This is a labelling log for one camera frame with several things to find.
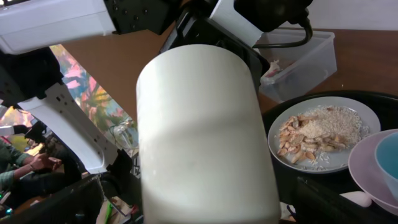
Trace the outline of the white plastic fork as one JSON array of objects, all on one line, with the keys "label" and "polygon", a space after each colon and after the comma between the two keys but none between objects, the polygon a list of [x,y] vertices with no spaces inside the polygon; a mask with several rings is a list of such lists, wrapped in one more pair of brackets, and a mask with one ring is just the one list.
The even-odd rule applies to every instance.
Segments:
[{"label": "white plastic fork", "polygon": [[370,207],[372,204],[370,196],[362,191],[347,192],[340,195],[364,208]]}]

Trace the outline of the white tissue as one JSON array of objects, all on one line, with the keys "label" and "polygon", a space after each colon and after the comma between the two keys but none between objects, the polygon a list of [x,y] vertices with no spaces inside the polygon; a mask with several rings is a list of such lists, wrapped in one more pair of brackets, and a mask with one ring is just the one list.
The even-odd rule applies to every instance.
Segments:
[{"label": "white tissue", "polygon": [[279,72],[289,67],[291,64],[293,64],[293,61],[291,60],[280,60],[280,59],[274,60],[273,62],[270,63],[270,68],[265,74],[263,74],[263,76],[267,78],[273,77],[277,75]]}]

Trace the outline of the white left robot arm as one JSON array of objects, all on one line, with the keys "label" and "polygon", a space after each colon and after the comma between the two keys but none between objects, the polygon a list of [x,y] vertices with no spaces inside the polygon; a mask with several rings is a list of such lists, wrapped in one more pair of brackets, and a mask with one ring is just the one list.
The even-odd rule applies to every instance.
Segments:
[{"label": "white left robot arm", "polygon": [[249,67],[255,86],[269,69],[260,36],[285,22],[312,38],[312,0],[35,0],[1,4],[1,99],[45,123],[94,174],[127,167],[127,155],[103,139],[64,84],[51,46],[72,40],[141,30],[162,34],[162,51],[188,45],[215,45],[234,52]]}]

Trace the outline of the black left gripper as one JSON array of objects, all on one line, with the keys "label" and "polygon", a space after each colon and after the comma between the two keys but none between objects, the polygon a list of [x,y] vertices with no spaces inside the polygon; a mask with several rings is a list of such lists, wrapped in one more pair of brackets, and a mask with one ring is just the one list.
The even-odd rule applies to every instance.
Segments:
[{"label": "black left gripper", "polygon": [[[183,45],[205,44],[229,50],[249,67],[257,90],[270,63],[259,49],[291,48],[306,44],[313,35],[307,7],[312,0],[241,1],[138,1],[104,0],[115,26],[122,35],[149,30],[161,35],[173,26],[159,52]],[[281,44],[259,44],[261,34],[271,32],[285,22],[304,28],[302,40]]]}]

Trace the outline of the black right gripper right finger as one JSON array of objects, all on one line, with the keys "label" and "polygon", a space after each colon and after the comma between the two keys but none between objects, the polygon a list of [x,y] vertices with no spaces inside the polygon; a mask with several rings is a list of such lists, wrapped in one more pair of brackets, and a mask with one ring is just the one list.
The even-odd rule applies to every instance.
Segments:
[{"label": "black right gripper right finger", "polygon": [[397,218],[363,208],[303,177],[297,178],[294,208],[297,223],[397,224]]}]

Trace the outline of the white cup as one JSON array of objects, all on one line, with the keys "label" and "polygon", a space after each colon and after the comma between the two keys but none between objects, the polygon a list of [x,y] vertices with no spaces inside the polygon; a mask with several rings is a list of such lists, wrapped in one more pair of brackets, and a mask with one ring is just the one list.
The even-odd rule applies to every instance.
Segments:
[{"label": "white cup", "polygon": [[280,203],[248,66],[211,45],[151,60],[137,81],[146,223],[277,223]]}]

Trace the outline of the rice and nut shells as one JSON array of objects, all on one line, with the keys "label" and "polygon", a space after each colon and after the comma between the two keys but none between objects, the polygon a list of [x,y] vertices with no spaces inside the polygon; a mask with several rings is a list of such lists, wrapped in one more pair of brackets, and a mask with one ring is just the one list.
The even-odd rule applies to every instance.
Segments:
[{"label": "rice and nut shells", "polygon": [[289,116],[273,135],[276,156],[302,170],[332,169],[332,156],[350,152],[370,134],[359,114],[347,107],[319,106]]}]

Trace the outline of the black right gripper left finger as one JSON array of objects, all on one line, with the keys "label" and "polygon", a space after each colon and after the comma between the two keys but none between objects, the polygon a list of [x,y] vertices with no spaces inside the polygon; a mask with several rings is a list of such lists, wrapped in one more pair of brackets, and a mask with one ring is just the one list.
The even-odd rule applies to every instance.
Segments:
[{"label": "black right gripper left finger", "polygon": [[103,204],[103,191],[97,175],[84,179],[13,214],[2,224],[95,223]]}]

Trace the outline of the pink bowl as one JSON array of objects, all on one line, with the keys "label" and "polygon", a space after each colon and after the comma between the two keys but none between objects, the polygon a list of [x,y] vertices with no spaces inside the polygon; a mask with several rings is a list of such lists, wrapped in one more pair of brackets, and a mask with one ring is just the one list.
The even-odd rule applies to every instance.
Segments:
[{"label": "pink bowl", "polygon": [[373,202],[395,216],[397,201],[383,179],[375,160],[375,150],[382,139],[396,132],[397,129],[390,129],[366,137],[355,145],[348,159],[349,172],[356,184]]}]

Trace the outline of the grey plate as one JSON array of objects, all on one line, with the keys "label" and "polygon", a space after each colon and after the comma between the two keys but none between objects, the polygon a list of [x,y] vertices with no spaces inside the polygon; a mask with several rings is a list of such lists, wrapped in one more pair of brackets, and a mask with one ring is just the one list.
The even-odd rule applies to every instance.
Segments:
[{"label": "grey plate", "polygon": [[282,124],[284,120],[286,120],[289,116],[297,115],[300,113],[304,113],[308,110],[312,110],[314,108],[318,108],[319,106],[340,106],[340,107],[347,107],[351,110],[356,111],[360,118],[363,120],[364,124],[369,126],[370,134],[377,133],[381,130],[381,124],[379,118],[377,117],[376,113],[367,105],[352,100],[349,98],[337,97],[337,96],[327,96],[327,97],[320,97],[320,98],[313,98],[311,100],[305,100],[300,103],[297,103],[290,108],[286,109],[282,112],[273,122],[270,129],[268,130],[268,144],[269,149],[273,156],[283,165],[295,169],[301,172],[311,173],[311,174],[326,174],[341,171],[348,166],[348,157],[350,152],[344,153],[341,156],[332,156],[332,169],[326,171],[314,171],[314,170],[302,170],[299,169],[297,166],[289,165],[287,161],[279,159],[276,156],[277,150],[277,141],[274,139],[273,135],[277,132],[277,128],[279,125]]}]

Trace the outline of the light blue cup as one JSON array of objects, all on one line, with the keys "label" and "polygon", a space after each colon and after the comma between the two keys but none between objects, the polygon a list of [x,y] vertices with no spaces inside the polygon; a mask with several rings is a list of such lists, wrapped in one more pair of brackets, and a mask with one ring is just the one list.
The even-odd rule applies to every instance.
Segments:
[{"label": "light blue cup", "polygon": [[392,133],[379,142],[375,160],[389,191],[397,200],[397,133]]}]

